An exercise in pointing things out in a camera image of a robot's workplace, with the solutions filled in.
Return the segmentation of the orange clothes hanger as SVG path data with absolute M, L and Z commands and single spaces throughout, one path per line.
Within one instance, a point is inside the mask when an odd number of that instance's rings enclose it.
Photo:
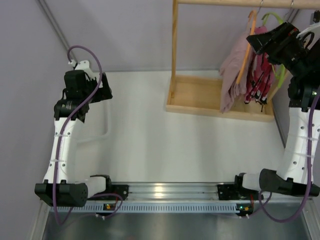
M 247 29 L 250 30 L 250 32 L 249 32 L 250 36 L 255 33 L 256 23 L 257 23 L 257 11 L 253 9 L 248 15 L 248 22 L 247 22 Z M 240 84 L 242 76 L 244 74 L 245 67 L 246 67 L 246 64 L 247 64 L 248 59 L 249 59 L 250 50 L 251 50 L 251 45 L 248 43 L 246 45 L 245 54 L 244 54 L 244 58 L 243 58 L 243 61 L 242 61 L 241 68 L 240 68 L 238 76 L 236 78 L 236 82 L 235 83 L 237 85 Z

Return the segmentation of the pink trousers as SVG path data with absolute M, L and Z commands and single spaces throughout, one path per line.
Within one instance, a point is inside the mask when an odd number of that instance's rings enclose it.
M 222 113 L 228 112 L 232 108 L 235 99 L 247 92 L 247 74 L 252 60 L 252 50 L 249 51 L 240 83 L 236 84 L 236 80 L 246 55 L 246 49 L 249 44 L 246 38 L 249 34 L 249 31 L 244 31 L 239 35 L 219 69 L 219 74 L 222 76 L 220 93 L 220 112 Z

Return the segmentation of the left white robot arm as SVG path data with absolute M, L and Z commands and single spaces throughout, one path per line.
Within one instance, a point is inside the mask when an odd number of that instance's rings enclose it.
M 62 98 L 54 106 L 54 141 L 44 179 L 35 194 L 51 207 L 83 207 L 87 200 L 107 188 L 105 175 L 92 175 L 88 183 L 75 180 L 76 149 L 82 128 L 89 122 L 90 106 L 110 100 L 113 95 L 107 75 L 91 78 L 85 70 L 71 70 L 64 75 Z

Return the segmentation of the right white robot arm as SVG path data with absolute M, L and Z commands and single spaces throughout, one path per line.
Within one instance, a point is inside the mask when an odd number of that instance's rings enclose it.
M 299 31 L 289 22 L 266 33 L 246 39 L 258 54 L 284 67 L 292 74 L 288 86 L 289 132 L 283 159 L 277 170 L 240 173 L 234 184 L 239 190 L 263 191 L 282 195 L 317 197 L 320 188 L 313 183 L 313 161 L 320 137 L 320 42 L 308 48 L 306 36 L 311 30 Z

